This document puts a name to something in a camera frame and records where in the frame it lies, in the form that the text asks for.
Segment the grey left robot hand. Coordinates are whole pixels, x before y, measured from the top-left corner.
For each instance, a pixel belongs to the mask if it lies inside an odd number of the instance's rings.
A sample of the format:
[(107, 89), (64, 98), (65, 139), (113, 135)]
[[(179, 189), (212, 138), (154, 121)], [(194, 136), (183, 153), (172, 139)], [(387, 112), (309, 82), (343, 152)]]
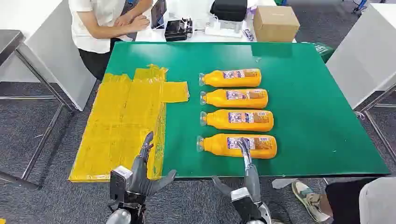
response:
[(147, 162), (149, 152), (154, 146), (154, 132), (149, 132), (143, 142), (139, 154), (136, 156), (132, 165), (132, 180), (127, 190), (132, 193), (144, 196), (154, 195), (156, 192), (172, 183), (176, 177), (176, 170), (171, 170), (165, 177), (158, 180), (150, 180), (147, 177)]

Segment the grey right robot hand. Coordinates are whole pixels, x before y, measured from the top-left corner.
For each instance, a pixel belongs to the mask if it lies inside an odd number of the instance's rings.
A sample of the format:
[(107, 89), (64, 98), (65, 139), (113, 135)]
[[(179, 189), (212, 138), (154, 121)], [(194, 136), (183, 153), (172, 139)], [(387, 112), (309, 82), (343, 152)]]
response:
[(244, 197), (250, 197), (255, 204), (262, 202), (261, 189), (258, 171), (252, 162), (250, 153), (250, 146), (247, 138), (240, 138), (237, 142), (244, 159), (245, 174), (244, 174), (244, 187), (240, 189), (232, 189), (231, 187), (223, 184), (220, 179), (213, 175), (211, 177), (214, 186), (225, 196), (229, 196), (232, 201), (239, 200)]

